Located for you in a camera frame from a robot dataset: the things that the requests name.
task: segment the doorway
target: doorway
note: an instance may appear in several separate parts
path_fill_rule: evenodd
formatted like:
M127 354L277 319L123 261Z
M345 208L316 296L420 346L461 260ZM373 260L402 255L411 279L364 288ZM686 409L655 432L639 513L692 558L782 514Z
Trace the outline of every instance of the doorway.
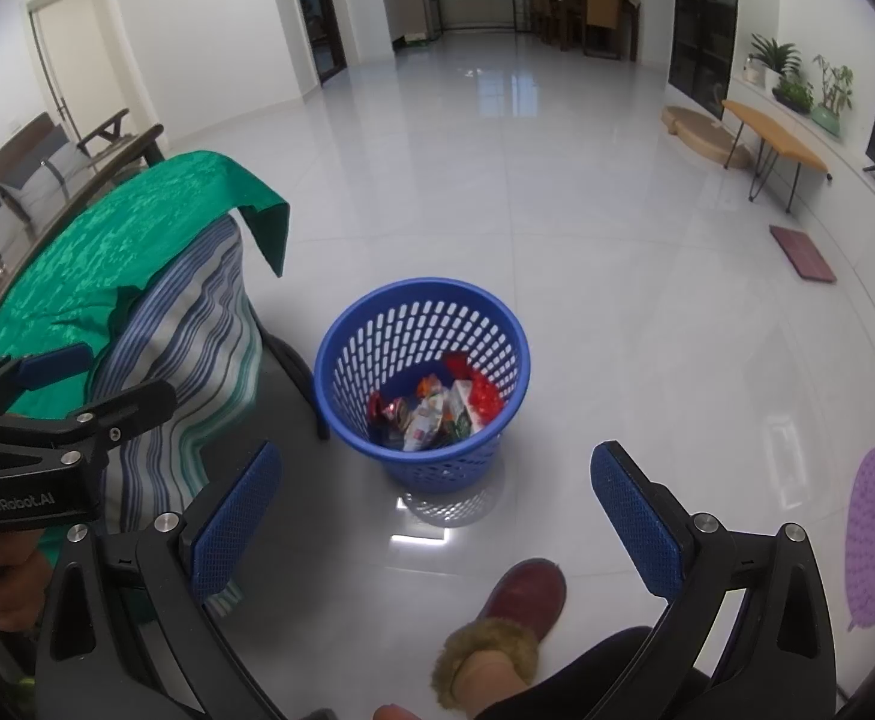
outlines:
M141 132L142 105L103 0L39 0L28 18L39 76L69 136L81 140L124 108L122 128Z
M324 84L331 76L347 67L344 47L340 42L338 17L333 12L331 0L300 1L306 33L311 43L311 53L314 54L317 77Z

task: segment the dining table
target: dining table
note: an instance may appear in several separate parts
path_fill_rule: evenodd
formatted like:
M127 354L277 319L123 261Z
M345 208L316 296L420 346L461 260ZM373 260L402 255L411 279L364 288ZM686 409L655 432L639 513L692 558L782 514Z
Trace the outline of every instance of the dining table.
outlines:
M557 16L560 50L570 48L570 19L574 15L583 17L584 0L554 0ZM641 0L621 0L621 11L630 17L630 61L637 61L641 42Z

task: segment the blue gripper pad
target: blue gripper pad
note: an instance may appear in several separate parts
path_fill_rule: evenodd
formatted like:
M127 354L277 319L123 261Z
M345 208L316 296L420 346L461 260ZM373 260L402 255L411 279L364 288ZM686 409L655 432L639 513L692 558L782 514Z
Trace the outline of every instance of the blue gripper pad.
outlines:
M684 584L680 547L607 443L594 447L591 485L647 590L672 602Z
M191 546L197 603L224 589L281 483L281 456L266 442Z
M14 383L21 389L42 389L91 369L94 353L86 343L25 357L18 365Z

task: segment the kitchen cabinet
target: kitchen cabinet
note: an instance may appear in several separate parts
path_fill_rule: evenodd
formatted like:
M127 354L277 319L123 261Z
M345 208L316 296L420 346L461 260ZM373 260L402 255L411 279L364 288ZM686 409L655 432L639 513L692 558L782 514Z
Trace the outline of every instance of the kitchen cabinet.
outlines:
M440 0L445 29L514 28L514 0Z

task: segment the dining chair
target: dining chair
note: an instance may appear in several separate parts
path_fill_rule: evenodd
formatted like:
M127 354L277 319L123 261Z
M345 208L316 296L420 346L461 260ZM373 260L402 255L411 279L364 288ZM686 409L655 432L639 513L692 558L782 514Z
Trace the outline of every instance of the dining chair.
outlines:
M621 50L621 0L584 0L583 15L580 28L580 46L585 56L593 56L587 52L588 28L610 29L613 35L613 49L618 61L623 58Z
M557 33L557 17L551 0L530 0L530 28L545 43L551 43Z

